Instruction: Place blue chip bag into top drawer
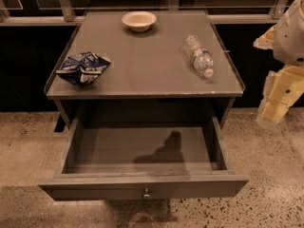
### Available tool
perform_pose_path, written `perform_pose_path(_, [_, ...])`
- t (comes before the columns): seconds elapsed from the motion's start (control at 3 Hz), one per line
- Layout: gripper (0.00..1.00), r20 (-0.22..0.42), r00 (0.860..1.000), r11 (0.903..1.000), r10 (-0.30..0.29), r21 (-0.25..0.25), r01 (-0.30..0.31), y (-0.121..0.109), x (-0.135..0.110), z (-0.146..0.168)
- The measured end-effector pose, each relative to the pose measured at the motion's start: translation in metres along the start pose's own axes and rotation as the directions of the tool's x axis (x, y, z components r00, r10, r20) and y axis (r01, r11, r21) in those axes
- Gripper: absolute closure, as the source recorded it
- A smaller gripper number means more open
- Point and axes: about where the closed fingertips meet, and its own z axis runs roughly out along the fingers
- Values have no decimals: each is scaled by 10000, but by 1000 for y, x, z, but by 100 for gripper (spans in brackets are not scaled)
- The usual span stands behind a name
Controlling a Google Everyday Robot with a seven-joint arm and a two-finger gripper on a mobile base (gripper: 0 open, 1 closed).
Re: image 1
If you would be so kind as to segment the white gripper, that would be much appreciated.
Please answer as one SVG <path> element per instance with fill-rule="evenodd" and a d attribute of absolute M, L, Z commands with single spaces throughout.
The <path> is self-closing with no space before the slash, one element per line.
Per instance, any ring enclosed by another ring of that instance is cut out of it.
<path fill-rule="evenodd" d="M 294 0 L 275 26 L 255 39 L 254 47 L 273 49 L 274 57 L 285 64 L 266 77 L 257 111 L 256 121 L 272 126 L 304 94 L 304 0 Z"/>

